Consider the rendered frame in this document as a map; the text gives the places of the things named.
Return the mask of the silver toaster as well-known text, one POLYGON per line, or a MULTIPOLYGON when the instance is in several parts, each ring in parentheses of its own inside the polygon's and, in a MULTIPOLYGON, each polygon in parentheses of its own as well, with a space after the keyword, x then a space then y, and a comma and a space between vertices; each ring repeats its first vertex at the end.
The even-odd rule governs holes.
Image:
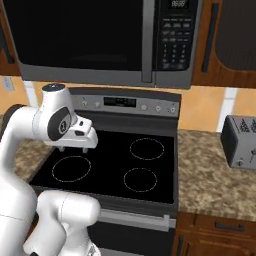
POLYGON ((220 139, 231 168, 256 171, 256 117, 227 115, 220 139))

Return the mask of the black and silver microwave oven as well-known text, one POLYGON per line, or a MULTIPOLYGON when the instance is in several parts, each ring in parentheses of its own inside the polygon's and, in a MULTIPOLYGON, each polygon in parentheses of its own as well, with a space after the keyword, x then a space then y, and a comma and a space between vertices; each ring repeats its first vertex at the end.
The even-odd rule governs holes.
POLYGON ((187 89, 202 0, 0 0, 27 81, 187 89))

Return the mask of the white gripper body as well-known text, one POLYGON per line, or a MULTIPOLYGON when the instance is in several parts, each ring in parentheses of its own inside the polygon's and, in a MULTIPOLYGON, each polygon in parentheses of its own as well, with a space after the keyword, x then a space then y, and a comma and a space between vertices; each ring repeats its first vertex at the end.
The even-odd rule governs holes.
POLYGON ((57 141, 46 141, 46 145, 55 147, 95 148, 98 144, 97 133, 91 128, 86 135, 76 135, 74 131, 67 132, 57 141))

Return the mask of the white wall outlet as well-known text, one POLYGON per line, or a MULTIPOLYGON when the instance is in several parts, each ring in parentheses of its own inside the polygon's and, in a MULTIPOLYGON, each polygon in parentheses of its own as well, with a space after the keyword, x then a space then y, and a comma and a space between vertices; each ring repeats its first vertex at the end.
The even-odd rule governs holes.
POLYGON ((6 91, 14 91, 14 85, 10 76, 2 77, 2 85, 6 91))

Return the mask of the wooden drawer front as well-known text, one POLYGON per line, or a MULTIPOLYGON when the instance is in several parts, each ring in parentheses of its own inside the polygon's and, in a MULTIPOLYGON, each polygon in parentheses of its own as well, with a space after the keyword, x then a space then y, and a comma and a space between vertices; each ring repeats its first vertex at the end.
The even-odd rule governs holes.
POLYGON ((224 217, 208 216, 195 213, 179 212, 177 228, 186 231, 209 233, 211 235, 228 235, 241 239, 256 240, 256 222, 230 219, 224 217), (244 232, 217 229, 214 222, 218 221, 224 225, 244 225, 244 232))

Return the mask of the black microwave door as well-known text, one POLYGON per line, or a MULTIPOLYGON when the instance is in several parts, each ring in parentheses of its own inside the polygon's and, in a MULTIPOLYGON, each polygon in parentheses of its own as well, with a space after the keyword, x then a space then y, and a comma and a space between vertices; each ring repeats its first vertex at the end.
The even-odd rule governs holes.
POLYGON ((25 80, 145 85, 143 0, 1 0, 25 80))

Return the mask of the wooden base cabinet door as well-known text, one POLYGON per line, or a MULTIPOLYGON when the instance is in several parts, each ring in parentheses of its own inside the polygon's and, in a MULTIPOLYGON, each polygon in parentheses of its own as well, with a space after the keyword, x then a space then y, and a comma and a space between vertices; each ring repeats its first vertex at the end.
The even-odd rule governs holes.
POLYGON ((171 256, 176 256, 180 234, 184 237, 181 256, 256 256, 256 240, 195 232, 177 232, 171 256))

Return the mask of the black oven door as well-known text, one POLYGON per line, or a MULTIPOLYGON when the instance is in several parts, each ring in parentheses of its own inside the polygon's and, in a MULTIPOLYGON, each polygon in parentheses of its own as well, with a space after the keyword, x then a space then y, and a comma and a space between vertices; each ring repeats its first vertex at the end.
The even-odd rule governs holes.
POLYGON ((102 256, 171 256, 174 230, 157 231, 97 222, 88 227, 102 256))

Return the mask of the black glass-top stove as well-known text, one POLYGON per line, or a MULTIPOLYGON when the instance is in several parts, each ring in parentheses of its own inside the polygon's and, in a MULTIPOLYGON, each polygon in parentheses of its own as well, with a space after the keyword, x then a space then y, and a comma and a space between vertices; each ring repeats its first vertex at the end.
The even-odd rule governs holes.
POLYGON ((92 121, 98 145, 86 154, 78 148, 52 149, 29 181, 35 191, 78 192, 96 198, 101 210, 177 220, 180 95, 85 87, 70 93, 76 114, 92 121))

